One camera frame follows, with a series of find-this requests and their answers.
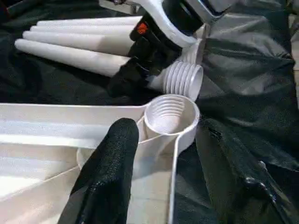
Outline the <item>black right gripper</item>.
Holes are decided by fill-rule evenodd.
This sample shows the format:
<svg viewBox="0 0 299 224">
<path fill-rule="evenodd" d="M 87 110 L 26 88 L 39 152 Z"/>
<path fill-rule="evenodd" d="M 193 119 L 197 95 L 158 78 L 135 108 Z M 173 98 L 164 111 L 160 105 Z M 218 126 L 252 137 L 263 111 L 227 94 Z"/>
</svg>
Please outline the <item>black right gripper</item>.
<svg viewBox="0 0 299 224">
<path fill-rule="evenodd" d="M 145 87 L 181 54 L 182 48 L 171 41 L 150 15 L 144 15 L 129 35 L 133 41 L 131 57 L 110 79 L 111 97 L 133 95 Z"/>
</svg>

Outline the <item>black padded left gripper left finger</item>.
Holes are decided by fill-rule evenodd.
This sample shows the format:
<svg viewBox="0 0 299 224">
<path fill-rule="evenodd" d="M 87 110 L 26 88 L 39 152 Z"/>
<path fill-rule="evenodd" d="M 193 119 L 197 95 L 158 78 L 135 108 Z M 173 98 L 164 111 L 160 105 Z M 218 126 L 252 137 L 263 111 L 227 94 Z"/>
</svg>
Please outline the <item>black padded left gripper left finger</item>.
<svg viewBox="0 0 299 224">
<path fill-rule="evenodd" d="M 82 167 L 58 223 L 126 223 L 138 141 L 134 120 L 121 118 L 110 126 Z"/>
</svg>

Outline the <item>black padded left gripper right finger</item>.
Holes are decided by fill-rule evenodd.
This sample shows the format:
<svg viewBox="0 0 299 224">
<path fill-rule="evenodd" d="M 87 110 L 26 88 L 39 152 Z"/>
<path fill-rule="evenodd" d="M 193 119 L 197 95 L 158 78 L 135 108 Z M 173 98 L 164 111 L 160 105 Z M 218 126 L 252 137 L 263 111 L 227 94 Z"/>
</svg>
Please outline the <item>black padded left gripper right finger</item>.
<svg viewBox="0 0 299 224">
<path fill-rule="evenodd" d="M 285 224 L 287 198 L 242 144 L 202 121 L 196 145 L 212 206 L 222 224 Z"/>
</svg>

